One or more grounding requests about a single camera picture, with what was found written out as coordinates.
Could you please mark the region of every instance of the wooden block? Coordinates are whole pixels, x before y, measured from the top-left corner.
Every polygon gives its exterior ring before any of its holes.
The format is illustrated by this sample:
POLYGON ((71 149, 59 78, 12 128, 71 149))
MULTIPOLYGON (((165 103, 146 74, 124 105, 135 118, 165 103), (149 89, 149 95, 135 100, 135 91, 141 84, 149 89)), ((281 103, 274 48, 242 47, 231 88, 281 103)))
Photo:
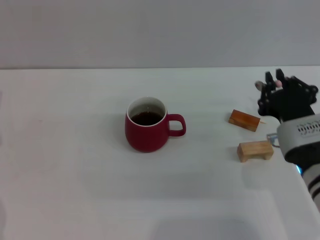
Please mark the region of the wooden block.
POLYGON ((253 141, 240 143, 236 152, 240 161, 244 163, 255 158, 269 160, 274 154, 274 149, 268 141, 253 141))
POLYGON ((259 117, 252 116, 238 110, 233 110, 229 118, 229 123, 242 127, 244 129, 248 129, 252 132, 255 132, 257 130, 259 122, 259 117))

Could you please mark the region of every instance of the mug rim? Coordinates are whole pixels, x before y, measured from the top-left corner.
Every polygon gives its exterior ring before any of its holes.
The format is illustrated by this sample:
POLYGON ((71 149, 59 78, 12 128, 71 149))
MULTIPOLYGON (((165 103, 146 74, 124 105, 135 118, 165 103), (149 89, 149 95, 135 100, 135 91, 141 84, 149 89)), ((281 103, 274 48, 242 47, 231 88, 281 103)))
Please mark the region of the mug rim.
POLYGON ((154 126, 158 125, 159 123, 161 123, 161 122, 166 118, 167 113, 168 113, 168 111, 167 111, 166 105, 165 105, 161 100, 159 100, 158 98, 153 97, 153 96, 142 96, 142 97, 136 98, 135 100, 133 100, 132 102, 130 102, 129 106, 128 106, 127 109, 126 109, 126 117, 127 117, 134 125, 139 126, 139 127, 144 127, 144 128, 154 127, 154 126), (162 105, 164 106, 165 113, 164 113, 164 115, 163 115, 163 118, 162 118, 160 121, 158 121, 157 123, 153 124, 153 125, 147 125, 147 126, 146 126, 146 125, 140 125, 140 124, 137 124, 137 123, 135 123, 134 121, 132 121, 131 117, 129 117, 129 108, 131 107, 131 105, 132 105, 133 103, 135 103, 136 101, 138 101, 138 100, 140 100, 140 99, 143 99, 143 98, 149 98, 149 99, 157 100, 157 101, 159 101, 160 103, 162 103, 162 105))

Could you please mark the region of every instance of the black stripe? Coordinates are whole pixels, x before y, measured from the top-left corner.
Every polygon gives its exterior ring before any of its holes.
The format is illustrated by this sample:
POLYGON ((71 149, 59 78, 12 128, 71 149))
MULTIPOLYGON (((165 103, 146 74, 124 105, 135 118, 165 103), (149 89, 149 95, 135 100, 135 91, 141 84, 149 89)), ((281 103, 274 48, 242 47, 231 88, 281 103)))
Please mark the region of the black stripe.
POLYGON ((312 189, 312 187, 313 187, 314 185, 316 185, 317 183, 319 183, 319 182, 320 182, 320 175, 317 176, 315 179, 313 179, 313 180, 309 183, 309 185, 308 185, 308 190, 309 190, 309 192, 310 192, 310 190, 312 189))
POLYGON ((314 200, 318 194, 320 194, 320 187, 312 193, 312 199, 314 200))

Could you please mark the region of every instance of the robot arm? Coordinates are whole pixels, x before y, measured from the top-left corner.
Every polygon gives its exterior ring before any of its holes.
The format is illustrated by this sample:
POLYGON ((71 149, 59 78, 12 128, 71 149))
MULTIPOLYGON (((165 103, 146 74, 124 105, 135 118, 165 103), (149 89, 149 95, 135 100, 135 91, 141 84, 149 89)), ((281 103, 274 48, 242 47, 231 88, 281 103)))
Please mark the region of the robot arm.
POLYGON ((317 101, 318 88, 295 76, 285 77, 281 69, 276 70, 276 79, 282 83, 280 90, 270 72, 265 74, 258 113, 280 121, 277 135, 284 159, 302 169, 302 178, 320 210, 320 114, 315 115, 310 107, 317 101))

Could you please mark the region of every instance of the blue light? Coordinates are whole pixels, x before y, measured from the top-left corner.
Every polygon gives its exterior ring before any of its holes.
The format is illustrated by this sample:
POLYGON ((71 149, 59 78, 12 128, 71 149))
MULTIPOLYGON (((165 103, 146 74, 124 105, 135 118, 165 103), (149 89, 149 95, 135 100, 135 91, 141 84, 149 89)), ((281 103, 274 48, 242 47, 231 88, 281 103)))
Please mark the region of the blue light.
POLYGON ((298 167, 298 166, 296 165, 296 169, 297 169, 298 172, 301 174, 301 169, 300 169, 300 167, 298 167))

